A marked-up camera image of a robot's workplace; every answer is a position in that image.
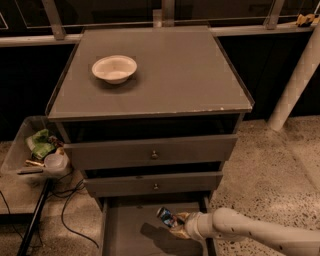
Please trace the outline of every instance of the clutter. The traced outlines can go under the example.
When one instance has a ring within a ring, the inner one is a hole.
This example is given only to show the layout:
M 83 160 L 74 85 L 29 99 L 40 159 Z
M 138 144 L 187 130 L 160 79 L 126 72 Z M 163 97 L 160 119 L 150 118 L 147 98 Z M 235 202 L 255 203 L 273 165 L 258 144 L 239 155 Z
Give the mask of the clutter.
M 26 139 L 26 144 L 31 150 L 31 158 L 27 159 L 25 166 L 46 166 L 43 159 L 47 158 L 51 153 L 57 153 L 59 156 L 64 154 L 63 151 L 63 142 L 60 141 L 57 137 L 50 135 L 48 129 L 43 129 L 36 132 L 34 135 Z M 60 164 L 63 162 L 63 157 L 51 157 L 50 159 L 60 159 Z M 51 166 L 46 167 L 60 167 L 52 166 L 52 160 L 47 160 Z
M 308 14 L 306 16 L 299 14 L 296 24 L 298 25 L 298 27 L 309 27 L 314 21 L 314 19 L 314 14 Z

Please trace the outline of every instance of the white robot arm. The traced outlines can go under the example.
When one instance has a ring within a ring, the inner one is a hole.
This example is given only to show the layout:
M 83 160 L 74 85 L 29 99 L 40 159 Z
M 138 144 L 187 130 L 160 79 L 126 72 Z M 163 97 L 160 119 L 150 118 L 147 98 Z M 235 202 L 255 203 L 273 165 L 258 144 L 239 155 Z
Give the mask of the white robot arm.
M 288 256 L 320 256 L 319 231 L 252 220 L 228 208 L 207 214 L 185 214 L 184 217 L 184 225 L 171 228 L 171 233 L 194 240 L 239 241 L 248 237 Z

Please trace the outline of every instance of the floor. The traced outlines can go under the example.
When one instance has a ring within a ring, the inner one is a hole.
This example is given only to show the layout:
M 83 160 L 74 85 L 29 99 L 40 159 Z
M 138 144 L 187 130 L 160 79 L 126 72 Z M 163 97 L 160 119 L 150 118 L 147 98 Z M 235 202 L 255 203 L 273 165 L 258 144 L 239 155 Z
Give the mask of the floor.
M 253 219 L 320 230 L 320 116 L 290 118 L 280 132 L 264 120 L 246 121 L 224 177 L 210 201 L 212 210 L 235 209 Z M 11 142 L 0 143 L 0 164 Z M 61 180 L 56 191 L 73 188 L 79 172 Z M 42 185 L 26 184 L 1 174 L 0 190 L 12 213 L 32 212 Z M 29 255 L 96 255 L 94 243 L 69 232 L 61 223 L 66 199 L 50 196 L 32 240 Z M 0 213 L 7 208 L 0 198 Z M 99 243 L 101 212 L 87 192 L 77 192 L 65 210 L 66 224 Z M 21 233 L 25 226 L 16 225 Z M 16 255 L 21 238 L 10 225 L 0 225 L 1 255 Z M 250 239 L 217 242 L 221 256 L 282 255 Z

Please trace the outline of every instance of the black cable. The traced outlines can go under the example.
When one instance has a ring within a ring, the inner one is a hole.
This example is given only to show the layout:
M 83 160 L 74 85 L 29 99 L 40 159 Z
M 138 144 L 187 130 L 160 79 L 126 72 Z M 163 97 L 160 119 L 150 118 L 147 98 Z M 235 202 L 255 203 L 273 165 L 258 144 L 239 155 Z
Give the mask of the black cable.
M 7 206 L 7 209 L 8 209 L 8 212 L 9 212 L 9 220 L 10 220 L 10 223 L 14 229 L 14 231 L 21 237 L 21 239 L 23 239 L 23 236 L 20 234 L 20 232 L 16 229 L 16 227 L 13 225 L 13 222 L 12 222 L 12 219 L 11 219 L 11 211 L 10 211 L 10 208 L 9 208 L 9 205 L 7 203 L 7 200 L 6 198 L 4 197 L 4 195 L 2 194 L 2 191 L 0 190 L 0 195 L 2 196 L 2 199 L 4 201 L 4 203 L 6 204 Z
M 50 196 L 55 196 L 55 197 L 58 197 L 58 198 L 68 198 L 69 196 L 71 196 L 74 192 L 78 192 L 78 191 L 80 191 L 80 190 L 82 190 L 82 189 L 84 189 L 85 188 L 85 186 L 84 186 L 84 184 L 81 184 L 82 185 L 82 187 L 80 188 L 80 187 L 78 187 L 78 188 L 72 188 L 72 189 L 67 189 L 67 190 L 64 190 L 64 191 L 56 191 L 56 192 L 53 192 L 53 191 L 51 191 L 51 195 Z
M 62 176 L 61 178 L 59 178 L 58 180 L 55 181 L 55 183 L 53 184 L 52 186 L 52 190 L 50 191 L 51 192 L 51 195 L 49 195 L 47 197 L 50 198 L 51 196 L 56 196 L 56 197 L 59 197 L 59 198 L 67 198 L 69 195 L 64 195 L 64 196 L 59 196 L 58 194 L 64 194 L 66 192 L 70 192 L 70 191 L 73 191 L 73 189 L 68 189 L 68 190 L 65 190 L 65 191 L 57 191 L 57 192 L 54 192 L 53 190 L 55 189 L 55 186 L 62 180 L 64 179 L 65 177 L 71 175 L 73 173 L 73 170 L 69 173 L 67 173 L 66 175 Z
M 72 229 L 69 228 L 69 227 L 66 225 L 66 223 L 64 222 L 64 211 L 65 211 L 68 203 L 70 202 L 72 196 L 73 196 L 78 190 L 81 190 L 81 189 L 83 189 L 83 188 L 84 188 L 83 180 L 81 180 L 81 181 L 79 181 L 78 184 L 75 186 L 75 188 L 74 188 L 74 190 L 72 191 L 72 193 L 68 196 L 66 202 L 64 203 L 63 209 L 62 209 L 61 222 L 62 222 L 62 224 L 64 225 L 64 227 L 65 227 L 67 230 L 69 230 L 71 233 L 74 233 L 74 234 L 76 234 L 76 235 L 78 235 L 78 236 L 81 236 L 81 237 L 83 237 L 83 238 L 85 238 L 85 239 L 90 240 L 91 242 L 93 242 L 93 243 L 97 246 L 97 248 L 99 248 L 98 243 L 97 243 L 96 241 L 94 241 L 92 238 L 90 238 L 90 237 L 88 237 L 88 236 L 86 236 L 86 235 L 84 235 L 84 234 L 81 234 L 81 233 L 79 233 L 79 232 L 77 232 L 77 231 L 72 230 Z

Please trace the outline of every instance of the drawer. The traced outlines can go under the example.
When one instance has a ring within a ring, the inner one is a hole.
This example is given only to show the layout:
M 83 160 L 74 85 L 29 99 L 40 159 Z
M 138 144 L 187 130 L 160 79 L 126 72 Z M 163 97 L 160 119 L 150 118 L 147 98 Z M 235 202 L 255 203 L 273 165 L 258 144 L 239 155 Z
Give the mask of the drawer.
M 73 166 L 79 170 L 154 166 L 229 159 L 237 135 L 66 144 Z
M 190 191 L 213 191 L 222 178 L 222 172 L 163 174 L 120 178 L 85 179 L 92 197 L 151 195 Z
M 204 194 L 164 198 L 108 198 L 104 200 L 100 236 L 100 256 L 213 256 L 212 239 L 194 241 L 179 239 L 156 217 L 162 206 L 172 213 L 207 212 Z

